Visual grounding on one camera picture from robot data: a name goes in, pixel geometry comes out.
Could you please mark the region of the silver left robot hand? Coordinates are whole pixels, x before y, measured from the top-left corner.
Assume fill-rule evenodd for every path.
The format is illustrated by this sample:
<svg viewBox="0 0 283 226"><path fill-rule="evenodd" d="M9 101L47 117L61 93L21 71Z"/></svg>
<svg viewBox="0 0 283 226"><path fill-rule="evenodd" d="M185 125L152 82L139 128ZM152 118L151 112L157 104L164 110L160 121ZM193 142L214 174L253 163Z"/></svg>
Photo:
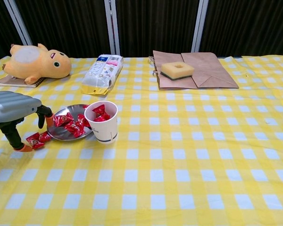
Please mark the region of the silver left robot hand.
<svg viewBox="0 0 283 226"><path fill-rule="evenodd" d="M53 125L54 114L41 100L12 91L0 91L0 131L5 135L15 151L31 152L33 149L24 144L17 131L17 124L28 115L38 115L38 127Z"/></svg>

